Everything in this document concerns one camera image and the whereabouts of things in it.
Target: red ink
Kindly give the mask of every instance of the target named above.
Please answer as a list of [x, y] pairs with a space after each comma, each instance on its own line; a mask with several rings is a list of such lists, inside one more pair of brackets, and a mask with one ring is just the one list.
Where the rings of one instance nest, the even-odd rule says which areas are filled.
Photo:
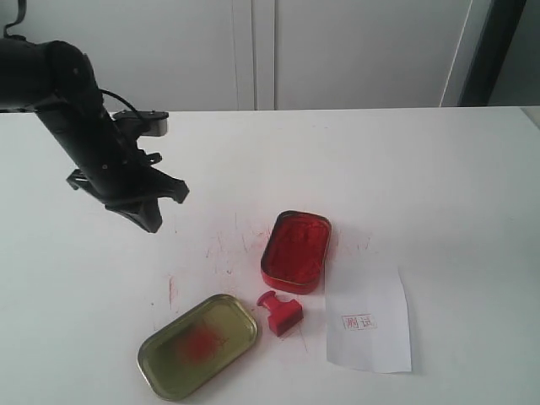
[[227, 341], [228, 339], [202, 324], [179, 337], [174, 343], [174, 350], [179, 359], [198, 365], [213, 359]]
[[269, 276], [265, 278], [267, 284], [296, 294], [311, 292], [324, 268], [329, 238], [330, 224], [323, 217], [282, 213], [262, 257], [263, 278]]

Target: red ink pad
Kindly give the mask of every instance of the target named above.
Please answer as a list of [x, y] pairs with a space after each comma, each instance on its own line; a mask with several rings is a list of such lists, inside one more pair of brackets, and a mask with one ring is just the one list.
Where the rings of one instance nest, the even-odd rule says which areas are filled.
[[324, 272], [332, 226], [313, 213], [285, 211], [278, 216], [262, 255], [262, 279], [282, 291], [309, 294]]

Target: gold tin lid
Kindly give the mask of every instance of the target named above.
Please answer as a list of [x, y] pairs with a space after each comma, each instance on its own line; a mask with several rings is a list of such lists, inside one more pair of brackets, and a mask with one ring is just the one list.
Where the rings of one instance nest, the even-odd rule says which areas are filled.
[[241, 303], [214, 295], [146, 339], [138, 365], [154, 392], [179, 401], [218, 374], [257, 340], [257, 323]]

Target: cable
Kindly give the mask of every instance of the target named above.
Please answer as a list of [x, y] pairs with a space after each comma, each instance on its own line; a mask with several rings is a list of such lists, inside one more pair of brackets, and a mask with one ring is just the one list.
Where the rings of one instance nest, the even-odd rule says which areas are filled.
[[25, 38], [21, 35], [10, 35], [8, 34], [8, 30], [11, 27], [14, 27], [15, 25], [19, 25], [23, 22], [24, 17], [26, 16], [26, 0], [19, 0], [19, 8], [17, 11], [17, 19], [13, 23], [6, 24], [3, 27], [3, 37], [4, 38], [12, 38], [15, 40], [24, 40]]
[[129, 108], [133, 114], [135, 114], [135, 116], [139, 119], [139, 121], [141, 122], [141, 124], [143, 124], [143, 129], [144, 131], [149, 131], [150, 129], [150, 124], [148, 122], [148, 120], [146, 120], [140, 112], [137, 111], [137, 109], [131, 105], [131, 103], [129, 103], [126, 99], [124, 99], [123, 97], [121, 97], [120, 95], [118, 94], [115, 94], [113, 93], [112, 91], [109, 91], [109, 90], [103, 90], [103, 89], [100, 89], [101, 93], [104, 94], [104, 95], [108, 95], [109, 97], [112, 97], [113, 99], [116, 99], [118, 101], [120, 101], [123, 105], [125, 105], [127, 108]]

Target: tin lid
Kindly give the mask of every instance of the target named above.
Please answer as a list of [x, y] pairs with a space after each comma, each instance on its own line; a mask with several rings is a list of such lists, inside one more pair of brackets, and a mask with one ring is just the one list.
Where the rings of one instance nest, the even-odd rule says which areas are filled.
[[308, 294], [324, 271], [330, 222], [313, 213], [285, 211], [278, 216], [262, 255], [265, 283], [296, 294]]
[[240, 302], [214, 295], [149, 337], [138, 365], [154, 392], [179, 401], [218, 374], [257, 340], [257, 324]]

